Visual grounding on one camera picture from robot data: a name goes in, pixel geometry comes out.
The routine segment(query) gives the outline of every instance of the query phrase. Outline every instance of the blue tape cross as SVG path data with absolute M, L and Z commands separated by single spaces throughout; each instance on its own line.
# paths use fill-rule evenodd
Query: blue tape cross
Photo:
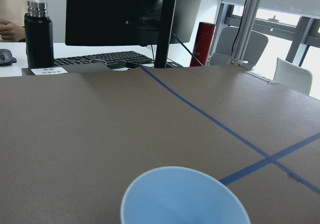
M 247 146 L 249 146 L 250 148 L 252 148 L 253 150 L 255 150 L 256 152 L 258 152 L 260 155 L 262 155 L 263 157 L 265 157 L 263 160 L 256 162 L 246 168 L 243 168 L 223 179 L 220 180 L 221 183 L 223 183 L 224 185 L 228 185 L 231 184 L 247 175 L 249 175 L 250 173 L 253 173 L 255 171 L 257 171 L 260 168 L 265 167 L 266 165 L 270 164 L 270 163 L 274 163 L 276 166 L 278 166 L 280 169 L 282 169 L 283 171 L 285 171 L 286 173 L 290 174 L 291 176 L 295 177 L 297 180 L 299 180 L 301 183 L 303 183 L 305 186 L 307 186 L 308 188 L 310 188 L 311 190 L 313 190 L 314 192 L 316 192 L 317 194 L 320 195 L 320 189 L 315 187 L 314 185 L 312 185 L 311 183 L 309 183 L 308 181 L 306 181 L 305 179 L 303 179 L 302 177 L 300 177 L 299 175 L 295 174 L 293 171 L 291 171 L 290 169 L 288 169 L 287 167 L 285 167 L 284 165 L 282 165 L 281 163 L 279 163 L 277 160 L 306 146 L 307 144 L 317 140 L 320 138 L 320 133 L 317 133 L 299 143 L 296 143 L 276 154 L 273 154 L 272 156 L 269 156 L 267 153 L 265 153 L 264 151 L 262 151 L 260 148 L 258 148 L 257 146 L 253 145 L 252 143 L 250 143 L 248 140 L 246 140 L 245 138 L 243 138 L 242 136 L 240 136 L 239 134 L 237 134 L 236 132 L 232 131 L 230 128 L 228 128 L 226 125 L 222 124 L 221 122 L 219 122 L 217 119 L 213 118 L 212 116 L 210 116 L 208 113 L 204 112 L 203 110 L 201 110 L 200 108 L 198 108 L 197 106 L 195 106 L 194 104 L 190 103 L 188 100 L 186 100 L 185 98 L 181 97 L 179 94 L 177 94 L 175 91 L 173 91 L 171 88 L 169 88 L 165 83 L 163 83 L 161 80 L 159 80 L 156 76 L 154 76 L 151 72 L 149 72 L 146 68 L 144 67 L 140 67 L 144 72 L 146 72 L 149 76 L 151 76 L 155 81 L 157 81 L 159 84 L 161 84 L 165 89 L 167 89 L 170 93 L 172 93 L 174 96 L 176 96 L 177 98 L 179 98 L 181 101 L 183 101 L 184 103 L 186 103 L 187 105 L 189 105 L 190 107 L 192 107 L 193 109 L 195 109 L 196 111 L 200 112 L 201 114 L 203 114 L 204 116 L 206 116 L 207 118 L 209 118 L 211 121 L 213 121 L 215 124 L 217 124 L 219 127 L 221 127 L 222 129 L 224 129 L 225 131 L 227 131 L 228 133 L 230 133 L 231 135 L 233 135 L 234 137 L 236 137 L 238 140 L 240 140 L 241 142 L 243 142 L 244 144 L 246 144 Z

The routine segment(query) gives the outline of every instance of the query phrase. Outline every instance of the person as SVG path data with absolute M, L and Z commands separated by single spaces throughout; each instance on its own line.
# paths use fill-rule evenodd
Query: person
M 26 38 L 24 28 L 28 0 L 0 0 L 0 42 L 21 42 Z

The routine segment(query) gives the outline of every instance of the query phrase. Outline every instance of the black thermos bottle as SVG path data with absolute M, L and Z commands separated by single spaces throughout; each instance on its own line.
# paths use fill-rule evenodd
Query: black thermos bottle
M 28 13 L 24 17 L 28 68 L 53 66 L 53 26 L 48 16 L 47 3 L 28 1 Z

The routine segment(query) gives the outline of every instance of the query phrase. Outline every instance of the black keyboard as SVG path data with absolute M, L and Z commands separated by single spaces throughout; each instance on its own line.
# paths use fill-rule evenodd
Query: black keyboard
M 101 62 L 111 69 L 123 68 L 124 66 L 120 65 L 119 61 L 129 61 L 136 64 L 147 64 L 152 63 L 153 59 L 134 51 L 99 53 L 54 59 L 54 63 L 56 66 Z

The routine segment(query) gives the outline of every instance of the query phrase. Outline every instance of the red thermos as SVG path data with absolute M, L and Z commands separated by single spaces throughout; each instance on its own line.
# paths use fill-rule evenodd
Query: red thermos
M 203 65 L 206 65 L 208 60 L 215 28 L 215 24 L 206 22 L 200 22 L 198 26 L 192 53 Z M 201 65 L 194 58 L 191 58 L 190 67 L 195 66 Z

